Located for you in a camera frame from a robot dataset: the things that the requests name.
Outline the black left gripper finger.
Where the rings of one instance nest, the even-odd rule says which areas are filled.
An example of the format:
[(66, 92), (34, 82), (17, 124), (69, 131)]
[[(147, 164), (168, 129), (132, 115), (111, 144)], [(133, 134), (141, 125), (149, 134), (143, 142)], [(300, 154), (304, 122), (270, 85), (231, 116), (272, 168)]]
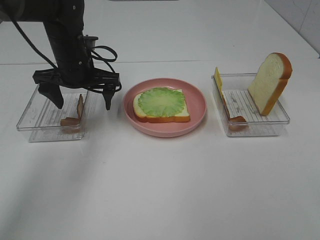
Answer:
[(38, 92), (49, 99), (58, 109), (62, 109), (64, 99), (58, 85), (52, 83), (40, 83)]
[(106, 84), (103, 88), (103, 98), (105, 101), (105, 108), (110, 110), (112, 104), (112, 98), (115, 94), (115, 86), (113, 84)]

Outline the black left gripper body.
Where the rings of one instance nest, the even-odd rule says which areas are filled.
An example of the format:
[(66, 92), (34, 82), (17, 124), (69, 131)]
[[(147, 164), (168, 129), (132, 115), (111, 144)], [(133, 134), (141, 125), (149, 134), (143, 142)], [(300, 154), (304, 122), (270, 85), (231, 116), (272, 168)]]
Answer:
[(98, 38), (84, 36), (81, 29), (70, 33), (58, 22), (44, 22), (57, 67), (37, 70), (33, 74), (36, 84), (51, 83), (71, 89), (85, 88), (100, 92), (105, 85), (114, 85), (115, 92), (120, 91), (119, 74), (111, 67), (106, 71), (94, 67), (93, 60), (103, 61), (109, 67), (118, 55), (105, 45), (92, 46), (91, 41)]

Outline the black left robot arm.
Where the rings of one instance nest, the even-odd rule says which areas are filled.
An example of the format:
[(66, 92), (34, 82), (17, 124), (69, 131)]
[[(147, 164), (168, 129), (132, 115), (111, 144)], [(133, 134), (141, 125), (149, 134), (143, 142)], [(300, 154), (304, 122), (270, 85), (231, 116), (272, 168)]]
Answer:
[[(84, 8), (82, 0), (2, 0), (0, 19), (12, 22), (30, 47), (52, 66), (51, 69), (37, 70), (32, 76), (40, 94), (61, 109), (64, 99), (60, 87), (82, 88), (102, 94), (105, 108), (109, 110), (114, 94), (122, 89), (120, 77), (113, 68), (109, 71), (96, 68), (93, 61), (109, 65), (117, 60), (118, 55), (105, 45), (100, 45), (99, 49), (109, 51), (113, 58), (96, 53), (94, 43), (98, 38), (83, 35)], [(19, 22), (43, 23), (55, 63), (35, 47)]]

